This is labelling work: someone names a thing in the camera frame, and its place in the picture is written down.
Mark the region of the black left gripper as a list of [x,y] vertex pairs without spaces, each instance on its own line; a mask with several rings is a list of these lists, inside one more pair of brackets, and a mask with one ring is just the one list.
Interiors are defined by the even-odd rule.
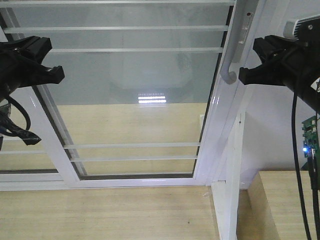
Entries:
[[17,88],[59,84],[64,70],[59,66],[41,65],[52,49],[48,37],[30,36],[0,43],[0,99]]

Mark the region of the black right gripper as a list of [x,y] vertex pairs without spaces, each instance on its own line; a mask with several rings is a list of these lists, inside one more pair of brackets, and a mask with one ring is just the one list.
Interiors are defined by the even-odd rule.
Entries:
[[[286,85],[309,107],[319,110],[320,92],[312,84],[320,78],[320,44],[310,42],[308,46],[297,46],[285,58],[276,56],[296,41],[276,35],[256,38],[253,50],[262,64],[252,69],[241,67],[238,79],[244,85]],[[291,78],[284,80],[285,68]]]

